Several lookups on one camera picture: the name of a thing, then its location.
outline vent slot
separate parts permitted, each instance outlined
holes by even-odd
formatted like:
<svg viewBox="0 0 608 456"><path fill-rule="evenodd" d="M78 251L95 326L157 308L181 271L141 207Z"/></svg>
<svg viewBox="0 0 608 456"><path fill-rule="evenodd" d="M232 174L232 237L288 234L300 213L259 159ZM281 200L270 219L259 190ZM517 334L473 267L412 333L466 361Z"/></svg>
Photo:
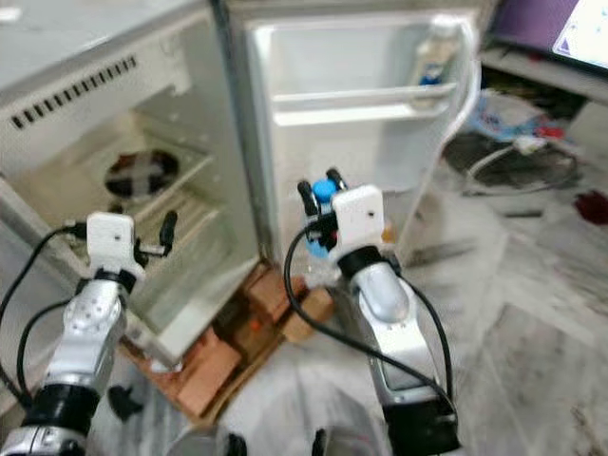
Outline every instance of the vent slot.
<svg viewBox="0 0 608 456"><path fill-rule="evenodd" d="M65 87L56 93L48 95L20 112L10 116L10 123L18 130L24 130L37 121L50 116L62 107L78 101L98 88L112 83L137 67L137 59L134 55L125 57L114 62L95 73L89 74L83 80Z"/></svg>

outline blue bottle cap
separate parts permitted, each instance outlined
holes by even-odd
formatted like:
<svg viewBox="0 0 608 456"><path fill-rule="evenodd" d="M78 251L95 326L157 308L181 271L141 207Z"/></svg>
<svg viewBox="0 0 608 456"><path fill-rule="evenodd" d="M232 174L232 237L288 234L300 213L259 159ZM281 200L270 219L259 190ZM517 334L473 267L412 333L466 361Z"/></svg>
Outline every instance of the blue bottle cap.
<svg viewBox="0 0 608 456"><path fill-rule="evenodd" d="M333 180L321 179L313 184L313 193L321 204L330 202L332 195L338 191Z"/></svg>

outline white power cord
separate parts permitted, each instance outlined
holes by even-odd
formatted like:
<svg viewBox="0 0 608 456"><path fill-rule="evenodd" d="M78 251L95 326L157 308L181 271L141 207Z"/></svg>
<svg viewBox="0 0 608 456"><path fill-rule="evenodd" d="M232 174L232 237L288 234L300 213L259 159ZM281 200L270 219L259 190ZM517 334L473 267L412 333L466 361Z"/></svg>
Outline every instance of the white power cord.
<svg viewBox="0 0 608 456"><path fill-rule="evenodd" d="M486 168L489 164L495 162L496 160L505 156L509 152L517 151L522 155L529 156L544 148L547 143L548 141L544 138L536 138L533 136L520 136L516 138L515 141L513 141L513 143L508 145L507 147L492 152L491 154L476 161L468 169L468 171L466 171L465 188L463 189L463 194L468 196L482 194L492 197L514 196L526 193L539 192L541 190L546 190L548 188L555 187L565 181L568 181L571 176L567 176L559 182L532 183L530 185L525 186L524 188L491 188L476 182L475 177L482 171L482 169ZM571 160L576 163L576 159L574 157L571 157Z"/></svg>

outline refrigerator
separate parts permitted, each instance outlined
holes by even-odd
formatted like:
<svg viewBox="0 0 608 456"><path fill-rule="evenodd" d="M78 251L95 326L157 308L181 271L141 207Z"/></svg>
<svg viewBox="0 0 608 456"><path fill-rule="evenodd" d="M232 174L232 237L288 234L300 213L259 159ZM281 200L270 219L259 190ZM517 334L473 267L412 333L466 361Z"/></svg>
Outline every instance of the refrigerator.
<svg viewBox="0 0 608 456"><path fill-rule="evenodd" d="M442 146L465 122L481 84L478 9L425 4L228 4L259 240L274 262L282 264L304 222L298 181L322 178L331 166L350 185L383 190L394 249L407 253L408 228ZM457 50L440 84L413 84L419 48L438 22L456 28ZM295 269L308 273L309 258L296 252Z"/></svg>
<svg viewBox="0 0 608 456"><path fill-rule="evenodd" d="M405 233L478 91L474 9L266 5L22 0L0 24L11 62L0 71L0 221L33 247L66 219L118 207L154 242L176 210L174 251L148 266L126 332L167 366L261 258L282 262L303 222L300 179L337 166L351 185L379 185ZM438 17L457 25L458 50L441 84L412 85ZM116 166L141 153L177 171L161 188L117 193ZM82 243L57 239L44 257L58 289L86 276Z"/></svg>

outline bottle cap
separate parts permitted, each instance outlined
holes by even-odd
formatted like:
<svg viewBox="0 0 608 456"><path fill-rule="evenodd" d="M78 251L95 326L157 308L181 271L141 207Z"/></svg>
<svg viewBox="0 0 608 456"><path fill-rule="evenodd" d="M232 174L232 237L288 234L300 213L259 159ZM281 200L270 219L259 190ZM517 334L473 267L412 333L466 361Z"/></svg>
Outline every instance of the bottle cap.
<svg viewBox="0 0 608 456"><path fill-rule="evenodd" d="M332 195L338 191L333 180L321 179L313 184L313 193L320 203L330 202Z"/></svg>
<svg viewBox="0 0 608 456"><path fill-rule="evenodd" d="M430 24L430 34L438 38L454 38L458 33L458 22L447 16L436 17Z"/></svg>

